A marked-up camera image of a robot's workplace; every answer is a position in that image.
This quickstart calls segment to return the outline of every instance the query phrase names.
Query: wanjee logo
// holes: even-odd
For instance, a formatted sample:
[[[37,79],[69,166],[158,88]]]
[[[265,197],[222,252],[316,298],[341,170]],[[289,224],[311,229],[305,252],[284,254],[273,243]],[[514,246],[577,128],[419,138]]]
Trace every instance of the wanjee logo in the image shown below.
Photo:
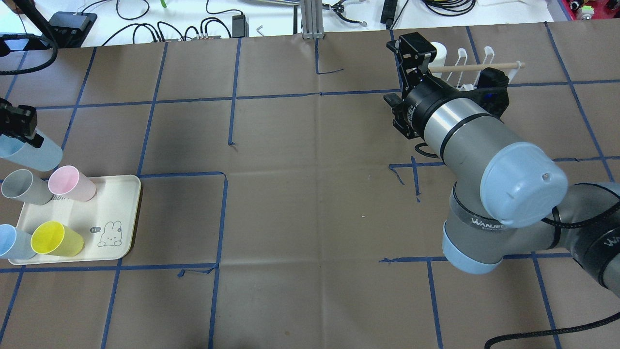
[[[483,229],[503,229],[504,228],[503,224],[488,224],[481,220],[478,220],[478,218],[473,218],[473,217],[471,217],[471,222],[473,224],[476,224],[479,227],[482,227]]]

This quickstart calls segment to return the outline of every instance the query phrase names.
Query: gray cup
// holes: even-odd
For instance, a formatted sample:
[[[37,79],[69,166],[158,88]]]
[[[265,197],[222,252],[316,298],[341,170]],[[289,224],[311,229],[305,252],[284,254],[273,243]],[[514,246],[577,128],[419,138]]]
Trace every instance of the gray cup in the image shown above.
[[[2,182],[2,195],[35,205],[45,205],[53,196],[46,182],[24,169],[7,176]]]

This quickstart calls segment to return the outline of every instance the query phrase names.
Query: plastic cup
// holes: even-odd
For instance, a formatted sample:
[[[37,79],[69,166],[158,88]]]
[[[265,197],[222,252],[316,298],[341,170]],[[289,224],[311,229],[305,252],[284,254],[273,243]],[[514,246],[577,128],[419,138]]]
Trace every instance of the plastic cup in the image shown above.
[[[0,225],[0,258],[29,260],[37,253],[30,247],[30,234],[12,225]]]
[[[54,196],[46,182],[25,169],[13,171],[6,177],[2,182],[2,195],[35,205],[45,205]]]
[[[73,166],[63,166],[51,174],[47,182],[53,194],[86,202],[97,192],[95,184]]]
[[[37,133],[44,138],[40,148],[35,148],[19,139],[0,136],[0,158],[39,171],[50,171],[63,159],[63,150],[43,132]]]
[[[38,226],[30,246],[42,255],[73,257],[84,247],[84,238],[61,222],[51,220]]]

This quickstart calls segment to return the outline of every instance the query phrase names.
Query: black power adapter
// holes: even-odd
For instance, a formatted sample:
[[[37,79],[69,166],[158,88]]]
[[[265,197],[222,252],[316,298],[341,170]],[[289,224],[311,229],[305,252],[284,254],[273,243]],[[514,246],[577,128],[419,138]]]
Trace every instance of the black power adapter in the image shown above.
[[[250,36],[250,27],[247,24],[246,15],[239,14],[232,17],[232,37]]]

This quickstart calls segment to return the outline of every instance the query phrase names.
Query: metal post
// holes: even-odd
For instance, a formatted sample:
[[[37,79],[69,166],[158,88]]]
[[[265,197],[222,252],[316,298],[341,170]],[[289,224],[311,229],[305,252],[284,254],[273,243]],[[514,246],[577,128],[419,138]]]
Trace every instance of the metal post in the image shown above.
[[[323,3],[321,0],[301,0],[301,24],[304,39],[323,39]]]

